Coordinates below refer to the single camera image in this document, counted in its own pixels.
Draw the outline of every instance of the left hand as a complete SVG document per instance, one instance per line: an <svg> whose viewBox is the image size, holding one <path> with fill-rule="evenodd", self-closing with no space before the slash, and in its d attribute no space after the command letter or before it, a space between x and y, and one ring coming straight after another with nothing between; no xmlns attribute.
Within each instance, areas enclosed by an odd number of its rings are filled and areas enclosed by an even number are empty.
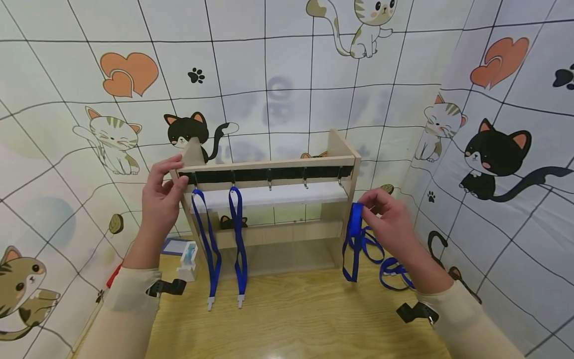
<svg viewBox="0 0 574 359"><path fill-rule="evenodd" d="M142 191L142 225L140 232L161 241L167 237L179 215L179 201L187 187L187 176L165 183L164 176L183 167L181 155L154 164Z"/></svg>

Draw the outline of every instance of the wooden tabletop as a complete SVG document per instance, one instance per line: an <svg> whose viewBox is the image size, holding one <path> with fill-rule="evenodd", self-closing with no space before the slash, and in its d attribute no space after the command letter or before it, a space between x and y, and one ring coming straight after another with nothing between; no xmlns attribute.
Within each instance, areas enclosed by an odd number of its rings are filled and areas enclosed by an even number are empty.
<svg viewBox="0 0 574 359"><path fill-rule="evenodd" d="M162 256L164 279L178 265ZM237 282L223 280L208 312L208 273L199 268L183 296L162 296L146 358L449 358L427 321L404 324L395 313L416 303L414 293L383 288L378 272L362 257L357 284L340 269L253 277L242 309Z"/></svg>

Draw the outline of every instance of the red object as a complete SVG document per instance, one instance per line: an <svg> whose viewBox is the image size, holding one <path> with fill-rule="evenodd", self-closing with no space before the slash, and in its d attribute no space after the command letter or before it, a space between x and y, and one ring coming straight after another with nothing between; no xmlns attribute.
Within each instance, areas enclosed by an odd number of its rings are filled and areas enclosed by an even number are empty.
<svg viewBox="0 0 574 359"><path fill-rule="evenodd" d="M110 276L110 278L108 279L107 283L106 283L106 287L111 288L112 283L114 282L114 278L116 277L116 275L118 275L119 273L119 269L122 267L122 263L119 264L119 266L115 269L114 273L112 273L112 275Z"/></svg>

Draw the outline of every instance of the blue strap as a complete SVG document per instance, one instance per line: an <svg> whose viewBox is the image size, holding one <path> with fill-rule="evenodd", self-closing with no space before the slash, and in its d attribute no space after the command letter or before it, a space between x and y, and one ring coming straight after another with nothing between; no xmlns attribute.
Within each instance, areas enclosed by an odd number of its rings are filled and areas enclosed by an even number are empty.
<svg viewBox="0 0 574 359"><path fill-rule="evenodd" d="M359 255L361 251L361 235L363 233L361 229L362 218L360 216L363 210L363 205L360 203L353 203L351 206L351 214L349 215L349 222L347 223L347 234L345 236L345 242L343 243L343 275L347 281L357 282L357 277L359 276ZM353 250L353 272L352 275L349 274L347 268L345 268L345 251L347 246L351 247Z"/></svg>
<svg viewBox="0 0 574 359"><path fill-rule="evenodd" d="M343 275L347 279L347 281L357 282L357 277L359 274L359 255L361 250L365 253L367 258L373 262L374 264L381 265L381 270L379 271L379 280L381 284L393 291L404 291L410 288L414 289L414 284L410 279L406 276L407 271L402 264L398 262L395 258L387 258L385 259L385 250L377 241L377 239L370 233L368 230L372 230L371 227L364 227L362 228L363 218L361 217L361 211L363 210L363 205L360 203L353 203L351 207L351 214L349 215L349 222L347 224L347 234L345 237L345 242L343 243ZM345 251L347 250L347 246L351 247L354 251L354 258L353 258L353 272L349 274L347 269L345 268ZM382 253L381 259L374 259L370 256L369 251L367 250L368 246L373 246L378 248ZM384 274L392 275L392 274L400 274L407 284L405 288L395 288L383 281Z"/></svg>
<svg viewBox="0 0 574 359"><path fill-rule="evenodd" d="M390 289L392 291L401 292L401 291L406 291L409 288L415 289L413 282L410 281L410 279L406 276L407 273L408 272L406 271L405 267L403 267L403 265L400 264L396 258L391 257L391 258L385 259L383 261L383 263L381 264L381 270L379 271L379 280L381 281L381 284L383 285L383 287ZM385 281L383 281L383 277L385 274L388 274L388 275L400 274L407 286L404 288L395 288L391 285L386 284Z"/></svg>
<svg viewBox="0 0 574 359"><path fill-rule="evenodd" d="M205 230L203 229L203 223L201 222L201 217L199 216L199 212L197 211L197 206L195 205L194 195L198 195L199 198L203 201L203 205L205 206L205 213L207 214L207 204L205 203L205 196L203 192L198 190L197 188L193 190L193 194L191 196L191 204L193 205L193 211L195 212L195 218L197 219L197 225L199 227L199 234L203 241L203 246L205 248L205 255L207 256L207 267L210 272L210 298L215 297L215 292L217 291L217 284L219 281L219 272L221 272L221 253L219 253L219 249L217 248L217 242L215 241L215 236L213 232L213 228L211 227L210 216L206 215L207 217L207 229L210 234L211 246L210 242L207 240L205 236ZM215 265L213 264L213 254L215 253L216 261Z"/></svg>
<svg viewBox="0 0 574 359"><path fill-rule="evenodd" d="M237 193L237 211L233 204L231 193ZM237 256L235 258L235 273L237 274L237 285L239 287L239 295L245 294L247 288L247 254L245 253L245 245L243 243L243 235L241 233L243 226L243 200L241 192L235 186L229 190L229 209L231 211L231 219L233 220L233 228L235 230L235 243L237 244ZM241 266L239 266L239 255L241 255Z"/></svg>

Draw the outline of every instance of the wooden rack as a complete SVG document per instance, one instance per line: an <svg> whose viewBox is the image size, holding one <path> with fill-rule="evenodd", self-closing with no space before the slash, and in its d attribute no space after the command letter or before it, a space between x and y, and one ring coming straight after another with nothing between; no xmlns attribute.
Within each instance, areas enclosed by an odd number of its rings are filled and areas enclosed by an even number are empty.
<svg viewBox="0 0 574 359"><path fill-rule="evenodd" d="M244 209L321 203L318 220L244 228L249 275L340 267L360 156L333 129L329 132L327 153L327 157L310 159L212 165L204 163L201 145L193 138L183 150L184 167L171 175L173 179L189 177L181 204L201 248L196 261L205 262L205 249L190 208L195 187L205 194L208 212L203 209L200 217L204 224L207 216L211 220L222 253L221 277L235 276L235 234L219 228L218 213L228 209L227 194L235 183L242 192Z"/></svg>

